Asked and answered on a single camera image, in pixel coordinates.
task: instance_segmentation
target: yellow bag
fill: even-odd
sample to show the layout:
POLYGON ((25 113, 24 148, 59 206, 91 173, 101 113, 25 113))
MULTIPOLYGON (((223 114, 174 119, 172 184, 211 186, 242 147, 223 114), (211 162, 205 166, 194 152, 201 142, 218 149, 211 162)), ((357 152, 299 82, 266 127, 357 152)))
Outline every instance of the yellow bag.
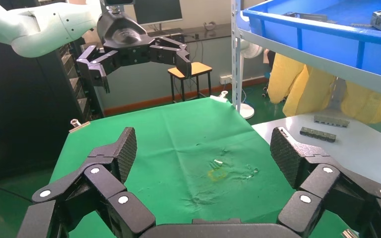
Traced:
MULTIPOLYGON (((272 103, 288 95, 283 108, 287 117, 321 111, 329 103, 335 77, 280 54, 275 55, 268 94, 272 103)), ((341 111, 363 123, 381 122, 381 94, 346 81, 341 111)))
POLYGON ((334 80, 333 75, 304 65, 303 71, 294 81, 283 113, 291 117, 325 109, 331 95, 330 86, 334 80))
POLYGON ((355 83, 345 82, 347 91, 341 103, 341 111, 365 124, 381 122, 381 94, 355 83))
POLYGON ((268 84, 268 95, 272 103, 281 102, 289 94, 294 79, 303 70, 303 65, 303 63, 283 55, 275 55, 274 67, 268 84))

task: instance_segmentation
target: textured fingertip pad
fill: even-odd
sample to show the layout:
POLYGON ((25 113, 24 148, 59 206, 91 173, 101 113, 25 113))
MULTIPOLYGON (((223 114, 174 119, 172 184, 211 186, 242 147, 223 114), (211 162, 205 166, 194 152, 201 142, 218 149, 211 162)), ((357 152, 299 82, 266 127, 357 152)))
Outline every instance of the textured fingertip pad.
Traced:
POLYGON ((288 137, 290 135, 282 127, 276 127, 272 131, 271 155, 281 172, 284 174, 290 186, 298 188, 297 175, 302 164, 303 157, 297 152, 297 146, 293 145, 288 137))
POLYGON ((136 157, 136 135, 133 127, 126 127, 119 137, 114 157, 118 161, 121 183, 125 183, 136 157))

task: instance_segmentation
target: dark cabinet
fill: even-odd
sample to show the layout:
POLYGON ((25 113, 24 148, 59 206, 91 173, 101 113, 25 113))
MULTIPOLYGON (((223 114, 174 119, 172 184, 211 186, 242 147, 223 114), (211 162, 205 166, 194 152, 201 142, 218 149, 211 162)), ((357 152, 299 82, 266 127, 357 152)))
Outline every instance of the dark cabinet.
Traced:
MULTIPOLYGON (((7 10, 39 5, 35 0, 1 0, 7 10)), ((102 117, 91 108, 76 71, 74 43, 38 58, 17 55, 0 43, 0 178, 54 166, 71 119, 102 117)))

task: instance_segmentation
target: green table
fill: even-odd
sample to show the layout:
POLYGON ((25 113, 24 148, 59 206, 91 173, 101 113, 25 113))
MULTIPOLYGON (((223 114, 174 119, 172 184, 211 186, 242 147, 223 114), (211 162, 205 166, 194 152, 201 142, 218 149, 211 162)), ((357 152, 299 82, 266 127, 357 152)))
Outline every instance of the green table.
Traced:
MULTIPOLYGON (((51 181, 78 169, 94 147, 113 143, 126 126, 136 130, 138 151, 125 185, 157 224, 193 218, 275 223, 294 192, 269 145, 230 103, 210 98, 92 121, 68 136, 51 181)), ((346 227, 326 212, 311 237, 340 237, 346 227)), ((114 236, 93 212, 70 237, 114 236)))

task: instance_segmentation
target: computer monitor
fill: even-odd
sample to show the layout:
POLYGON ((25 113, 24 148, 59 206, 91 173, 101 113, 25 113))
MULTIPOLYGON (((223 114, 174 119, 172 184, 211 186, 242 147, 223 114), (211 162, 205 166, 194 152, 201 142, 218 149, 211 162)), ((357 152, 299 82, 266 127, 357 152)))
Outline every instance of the computer monitor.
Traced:
POLYGON ((179 0, 135 0, 133 7, 139 25, 182 20, 179 0))

